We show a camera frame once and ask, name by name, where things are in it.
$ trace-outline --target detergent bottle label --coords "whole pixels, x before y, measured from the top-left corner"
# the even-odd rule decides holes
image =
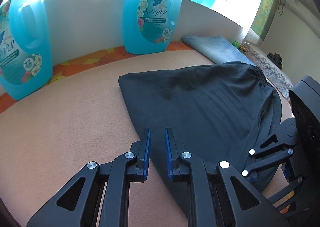
[[[41,69],[41,55],[24,52],[15,42],[9,26],[11,1],[0,7],[0,77],[21,85],[35,77]]]
[[[168,21],[168,0],[140,0],[138,5],[138,27],[142,36],[151,43],[170,40],[172,28]]]

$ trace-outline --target wall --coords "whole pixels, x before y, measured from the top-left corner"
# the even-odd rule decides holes
[[[294,85],[306,75],[320,82],[320,39],[287,7],[282,16],[276,12],[260,48],[281,54],[283,71]]]
[[[54,65],[98,50],[123,46],[124,0],[44,0]],[[173,41],[184,35],[244,38],[242,27],[202,5],[182,0]],[[0,95],[4,90],[0,86]]]

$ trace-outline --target orange floral fabric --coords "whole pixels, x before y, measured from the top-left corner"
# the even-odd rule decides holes
[[[170,42],[166,51],[174,50],[188,50],[192,49],[188,45],[175,41]],[[68,76],[74,75],[76,73],[100,66],[105,65],[114,61],[136,57],[128,53],[124,47],[111,48],[100,50],[82,57],[78,57],[73,60],[66,61],[62,64],[55,65],[53,67],[53,75],[50,81],[46,85],[50,85],[56,81],[67,78]],[[0,96],[0,114],[8,109],[10,106],[14,105],[17,101],[13,100],[7,93]]]

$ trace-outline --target blue folded towel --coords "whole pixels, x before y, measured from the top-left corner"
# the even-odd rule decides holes
[[[182,42],[205,55],[215,64],[222,64],[231,61],[241,61],[243,63],[255,65],[236,49],[224,37],[196,37],[183,36]]]

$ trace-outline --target white lace cloth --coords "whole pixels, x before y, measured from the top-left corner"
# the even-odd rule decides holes
[[[268,78],[288,100],[289,89],[293,87],[290,78],[273,64],[261,49],[249,43],[243,43],[243,46],[246,49],[245,56],[261,68],[265,77]]]

